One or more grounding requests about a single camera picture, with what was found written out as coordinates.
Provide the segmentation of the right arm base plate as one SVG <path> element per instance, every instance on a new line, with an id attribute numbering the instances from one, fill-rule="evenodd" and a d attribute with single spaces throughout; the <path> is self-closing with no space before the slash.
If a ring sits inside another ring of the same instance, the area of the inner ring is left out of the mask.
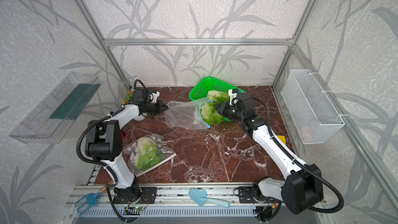
<path id="1" fill-rule="evenodd" d="M 258 195 L 258 192 L 253 187 L 244 187 L 240 186 L 238 189 L 238 198 L 241 204 L 256 204 L 256 203 L 264 203 L 266 200 L 264 197 Z"/>

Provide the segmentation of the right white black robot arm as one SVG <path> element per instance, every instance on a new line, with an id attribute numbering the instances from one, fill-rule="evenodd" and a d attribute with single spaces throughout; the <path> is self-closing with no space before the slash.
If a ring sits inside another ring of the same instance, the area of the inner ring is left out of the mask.
<path id="1" fill-rule="evenodd" d="M 241 129 L 267 152 L 284 177 L 284 180 L 272 178 L 260 180 L 257 183 L 260 194 L 282 201 L 295 215 L 307 209 L 329 214 L 342 210 L 344 207 L 342 194 L 322 178 L 320 169 L 315 164 L 308 165 L 280 140 L 271 128 L 270 116 L 263 119 L 256 114 L 255 102 L 259 102 L 259 99 L 238 89 L 230 89 L 228 95 L 230 99 L 214 105 L 214 109 L 222 117 L 237 122 Z M 337 196 L 336 206 L 332 208 L 315 206 L 324 199 L 324 187 L 328 187 Z"/>

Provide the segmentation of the chinese cabbage front one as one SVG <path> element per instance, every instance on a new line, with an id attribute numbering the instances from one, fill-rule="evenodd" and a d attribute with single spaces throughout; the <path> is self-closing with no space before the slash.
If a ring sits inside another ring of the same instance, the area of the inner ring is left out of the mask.
<path id="1" fill-rule="evenodd" d="M 215 109 L 213 102 L 206 102 L 200 106 L 201 118 L 204 123 L 207 125 L 219 124 L 225 121 L 225 118 L 222 117 Z"/>

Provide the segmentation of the dotted clear bag with lettuce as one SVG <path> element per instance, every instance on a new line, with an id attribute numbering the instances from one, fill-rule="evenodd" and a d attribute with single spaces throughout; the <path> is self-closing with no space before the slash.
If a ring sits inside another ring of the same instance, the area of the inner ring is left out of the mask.
<path id="1" fill-rule="evenodd" d="M 122 155 L 127 159 L 129 170 L 136 176 L 142 176 L 151 170 L 167 163 L 177 156 L 167 146 L 164 137 L 158 134 L 143 136 L 128 144 Z"/>

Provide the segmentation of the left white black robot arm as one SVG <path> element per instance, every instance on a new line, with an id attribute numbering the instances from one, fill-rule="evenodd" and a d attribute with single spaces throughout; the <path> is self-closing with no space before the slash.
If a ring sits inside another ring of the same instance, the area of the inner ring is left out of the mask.
<path id="1" fill-rule="evenodd" d="M 168 106 L 158 97 L 160 93 L 149 90 L 141 80 L 134 81 L 132 98 L 114 113 L 92 120 L 79 137 L 76 153 L 80 160 L 102 166 L 113 180 L 117 196 L 138 199 L 142 195 L 137 177 L 130 171 L 122 156 L 121 129 L 131 120 L 142 121 L 154 117 Z"/>

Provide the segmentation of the chinese cabbage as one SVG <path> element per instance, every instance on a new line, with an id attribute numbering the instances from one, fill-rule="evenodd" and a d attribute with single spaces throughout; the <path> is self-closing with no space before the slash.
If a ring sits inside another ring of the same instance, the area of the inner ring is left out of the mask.
<path id="1" fill-rule="evenodd" d="M 210 97 L 210 99 L 215 103 L 223 103 L 225 101 L 230 101 L 230 97 L 228 95 L 227 91 L 217 91 L 217 90 L 211 90 L 208 91 L 207 96 Z"/>

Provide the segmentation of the blue-zip clear bag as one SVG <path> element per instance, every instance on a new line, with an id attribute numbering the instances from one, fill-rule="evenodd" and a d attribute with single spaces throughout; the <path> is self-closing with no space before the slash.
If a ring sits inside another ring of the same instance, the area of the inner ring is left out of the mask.
<path id="1" fill-rule="evenodd" d="M 165 112 L 165 123 L 169 128 L 184 128 L 187 130 L 206 130 L 210 125 L 205 123 L 201 115 L 201 107 L 211 102 L 210 97 L 189 101 L 169 101 Z"/>

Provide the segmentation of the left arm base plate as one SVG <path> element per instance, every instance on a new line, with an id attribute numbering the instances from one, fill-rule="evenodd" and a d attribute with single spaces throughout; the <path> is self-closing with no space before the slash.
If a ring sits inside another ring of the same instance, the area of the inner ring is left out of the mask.
<path id="1" fill-rule="evenodd" d="M 154 204 L 157 195 L 157 187 L 140 187 L 139 189 L 118 189 L 115 188 L 113 202 L 115 204 Z"/>

